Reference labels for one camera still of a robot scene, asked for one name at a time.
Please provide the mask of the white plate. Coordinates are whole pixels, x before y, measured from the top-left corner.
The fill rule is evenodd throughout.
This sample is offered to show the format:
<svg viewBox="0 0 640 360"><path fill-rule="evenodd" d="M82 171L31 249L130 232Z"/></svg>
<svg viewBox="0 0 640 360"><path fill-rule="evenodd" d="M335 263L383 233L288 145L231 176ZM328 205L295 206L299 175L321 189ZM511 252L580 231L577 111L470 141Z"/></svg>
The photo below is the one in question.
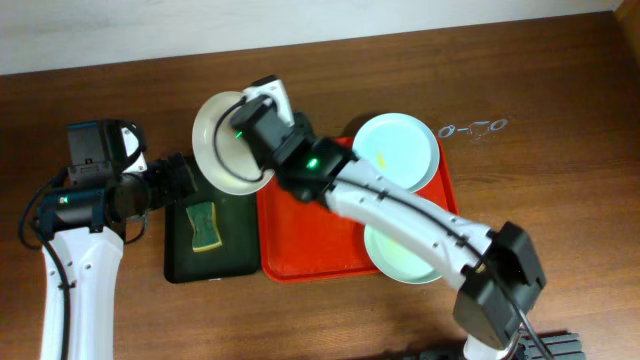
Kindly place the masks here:
<svg viewBox="0 0 640 360"><path fill-rule="evenodd" d="M261 170L249 146L229 125L233 110L217 123L243 94L226 91L209 98L199 109L192 129L192 148L203 176L218 190L231 195L248 195L266 186L273 170Z"/></svg>

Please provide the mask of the green yellow sponge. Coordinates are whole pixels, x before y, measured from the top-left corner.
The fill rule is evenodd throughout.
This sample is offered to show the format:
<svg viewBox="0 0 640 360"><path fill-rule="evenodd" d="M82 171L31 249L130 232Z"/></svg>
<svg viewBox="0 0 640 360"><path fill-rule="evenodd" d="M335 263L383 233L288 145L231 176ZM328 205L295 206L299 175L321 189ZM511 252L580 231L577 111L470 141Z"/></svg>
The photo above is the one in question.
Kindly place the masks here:
<svg viewBox="0 0 640 360"><path fill-rule="evenodd" d="M216 208L213 202L202 202L186 208L193 230L192 249L206 252L222 245L216 222Z"/></svg>

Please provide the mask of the light blue plate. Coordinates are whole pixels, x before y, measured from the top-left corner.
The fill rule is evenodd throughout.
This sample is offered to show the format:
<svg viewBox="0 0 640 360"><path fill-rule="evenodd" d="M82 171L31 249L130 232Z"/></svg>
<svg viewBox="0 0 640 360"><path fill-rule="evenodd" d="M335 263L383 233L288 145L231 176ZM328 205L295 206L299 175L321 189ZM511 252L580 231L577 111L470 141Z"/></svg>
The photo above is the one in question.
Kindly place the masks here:
<svg viewBox="0 0 640 360"><path fill-rule="evenodd" d="M434 133L417 118L385 113L368 120L356 133L353 151L384 177L410 191L426 187L440 164Z"/></svg>

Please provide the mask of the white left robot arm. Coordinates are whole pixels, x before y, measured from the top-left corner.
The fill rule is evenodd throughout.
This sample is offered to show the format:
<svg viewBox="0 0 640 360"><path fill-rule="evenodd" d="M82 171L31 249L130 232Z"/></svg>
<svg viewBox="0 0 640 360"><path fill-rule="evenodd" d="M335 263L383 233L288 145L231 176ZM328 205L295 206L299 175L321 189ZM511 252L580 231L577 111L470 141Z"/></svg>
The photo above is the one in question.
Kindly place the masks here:
<svg viewBox="0 0 640 360"><path fill-rule="evenodd" d="M70 166L48 185L30 227L42 246L43 359L110 359L126 224L196 192L184 156L146 162L143 130L124 120L67 128Z"/></svg>

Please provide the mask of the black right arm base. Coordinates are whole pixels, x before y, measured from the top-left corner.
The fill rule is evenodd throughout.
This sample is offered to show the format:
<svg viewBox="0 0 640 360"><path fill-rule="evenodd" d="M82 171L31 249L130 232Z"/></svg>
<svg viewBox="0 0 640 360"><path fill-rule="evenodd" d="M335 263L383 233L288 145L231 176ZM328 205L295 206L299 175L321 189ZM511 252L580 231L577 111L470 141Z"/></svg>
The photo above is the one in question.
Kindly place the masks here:
<svg viewBox="0 0 640 360"><path fill-rule="evenodd" d="M559 333L540 336L540 340L557 360L586 360L582 342L576 333ZM466 345L455 345L448 348L427 350L415 355L403 355L400 359L410 360L464 360L464 359L508 359L508 360L540 360L540 350L527 336L520 336L509 350L490 350L484 353L465 353Z"/></svg>

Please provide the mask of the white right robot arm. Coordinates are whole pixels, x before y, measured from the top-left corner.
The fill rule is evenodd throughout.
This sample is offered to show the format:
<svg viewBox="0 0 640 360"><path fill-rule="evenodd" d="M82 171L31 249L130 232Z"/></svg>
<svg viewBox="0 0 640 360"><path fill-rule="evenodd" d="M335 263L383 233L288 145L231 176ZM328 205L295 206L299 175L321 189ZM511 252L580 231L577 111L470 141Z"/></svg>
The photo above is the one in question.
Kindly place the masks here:
<svg viewBox="0 0 640 360"><path fill-rule="evenodd" d="M293 112L282 81L259 79L227 109L237 138L260 171L302 203L371 226L431 265L456 290L453 317L468 337L468 359L501 359L527 332L540 354L552 354L527 314L547 280L530 236L505 222L499 230L460 218L402 189L351 149L318 137Z"/></svg>

